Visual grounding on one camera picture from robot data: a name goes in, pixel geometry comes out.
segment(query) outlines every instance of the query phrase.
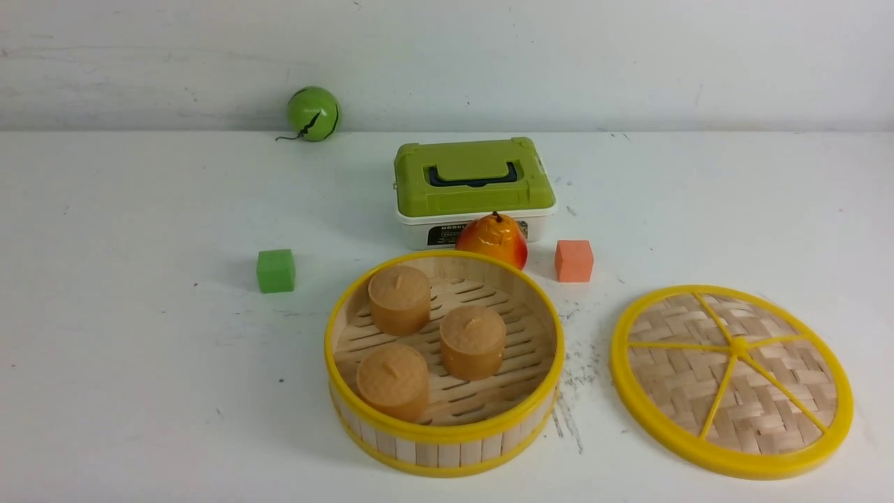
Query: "green lid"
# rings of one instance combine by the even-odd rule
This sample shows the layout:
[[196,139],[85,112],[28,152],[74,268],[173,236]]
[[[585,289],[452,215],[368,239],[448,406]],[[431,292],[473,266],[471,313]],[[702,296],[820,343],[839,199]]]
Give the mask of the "green lid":
[[398,149],[394,175],[405,217],[547,209],[555,203],[529,138],[408,143]]

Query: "black string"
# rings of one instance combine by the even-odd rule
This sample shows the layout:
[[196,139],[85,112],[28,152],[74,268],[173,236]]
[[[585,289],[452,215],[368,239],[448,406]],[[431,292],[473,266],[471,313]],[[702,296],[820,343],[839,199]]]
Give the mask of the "black string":
[[314,116],[310,119],[310,122],[308,123],[308,125],[302,127],[302,128],[301,128],[301,131],[299,131],[298,134],[295,135],[295,138],[289,138],[288,136],[280,136],[279,138],[277,138],[277,139],[274,140],[274,141],[279,141],[279,140],[297,140],[297,139],[299,139],[299,138],[304,138],[304,135],[305,135],[305,134],[308,134],[308,131],[310,131],[310,128],[314,127],[314,124],[316,124],[316,119],[320,118],[320,114],[322,114],[322,113],[323,113],[323,112],[317,112],[316,115],[314,115]]

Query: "bamboo steamer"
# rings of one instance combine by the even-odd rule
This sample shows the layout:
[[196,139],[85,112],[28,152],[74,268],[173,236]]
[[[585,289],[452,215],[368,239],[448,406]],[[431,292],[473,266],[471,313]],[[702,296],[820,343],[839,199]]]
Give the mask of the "bamboo steamer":
[[[431,284],[430,321],[403,337],[375,327],[367,289],[377,272],[396,265],[423,271]],[[441,319],[469,304],[492,307],[506,324],[500,369],[473,381],[450,375],[440,354]],[[385,415],[358,395],[359,363],[388,344],[409,345],[426,359],[429,404],[416,422]],[[530,445],[552,412],[564,354],[558,313],[533,280],[499,260],[454,250],[412,253],[368,271],[336,303],[325,334],[330,394],[349,437],[386,465],[434,477],[481,473]]]
[[665,447],[738,478],[814,469],[854,415],[844,370],[807,325],[718,286],[665,288],[630,305],[612,340],[611,375]]

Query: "label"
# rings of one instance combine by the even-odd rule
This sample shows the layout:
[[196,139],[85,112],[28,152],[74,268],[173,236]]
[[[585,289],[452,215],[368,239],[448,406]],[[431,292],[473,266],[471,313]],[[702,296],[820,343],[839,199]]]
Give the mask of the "label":
[[[516,220],[519,222],[521,233],[527,239],[527,222],[524,220]],[[468,222],[460,224],[448,224],[446,226],[434,226],[428,229],[428,246],[443,246],[445,244],[456,244],[456,240],[460,237],[462,229],[466,228]]]

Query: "black handle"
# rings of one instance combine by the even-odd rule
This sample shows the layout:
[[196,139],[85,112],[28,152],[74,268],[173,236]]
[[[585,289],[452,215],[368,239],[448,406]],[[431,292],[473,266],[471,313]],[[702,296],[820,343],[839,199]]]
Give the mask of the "black handle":
[[515,164],[508,162],[506,167],[509,173],[505,176],[497,176],[495,178],[475,178],[471,180],[444,180],[438,175],[438,166],[428,167],[428,182],[433,187],[456,187],[459,185],[468,185],[469,187],[484,187],[489,183],[509,183],[519,180],[519,171],[515,168]]

